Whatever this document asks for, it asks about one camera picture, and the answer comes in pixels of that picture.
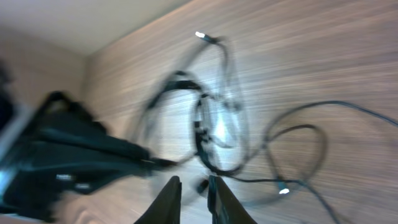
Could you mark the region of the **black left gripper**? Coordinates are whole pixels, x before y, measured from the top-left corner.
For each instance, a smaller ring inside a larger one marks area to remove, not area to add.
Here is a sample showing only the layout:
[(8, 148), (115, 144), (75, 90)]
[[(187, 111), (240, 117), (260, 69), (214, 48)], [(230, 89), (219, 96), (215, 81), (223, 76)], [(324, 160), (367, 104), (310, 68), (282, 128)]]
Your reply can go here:
[(124, 158), (149, 174), (177, 166), (147, 148), (109, 136), (83, 105), (53, 91), (35, 110), (1, 110), (1, 214), (53, 221), (65, 191), (88, 195), (113, 181)]

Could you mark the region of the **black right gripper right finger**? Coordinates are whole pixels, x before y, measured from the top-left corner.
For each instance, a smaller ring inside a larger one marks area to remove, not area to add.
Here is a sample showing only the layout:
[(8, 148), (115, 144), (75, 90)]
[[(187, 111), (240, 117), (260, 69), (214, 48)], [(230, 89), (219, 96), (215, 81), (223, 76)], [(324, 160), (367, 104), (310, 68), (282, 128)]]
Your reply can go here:
[(209, 177), (208, 209), (212, 224), (256, 224), (221, 177)]

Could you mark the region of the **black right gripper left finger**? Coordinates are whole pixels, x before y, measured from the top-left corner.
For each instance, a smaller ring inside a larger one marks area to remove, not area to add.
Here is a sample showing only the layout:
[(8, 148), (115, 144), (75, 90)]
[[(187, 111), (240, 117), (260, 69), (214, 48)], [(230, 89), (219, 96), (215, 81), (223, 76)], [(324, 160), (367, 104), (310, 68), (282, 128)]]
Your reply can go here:
[(173, 176), (134, 224), (180, 224), (182, 183)]

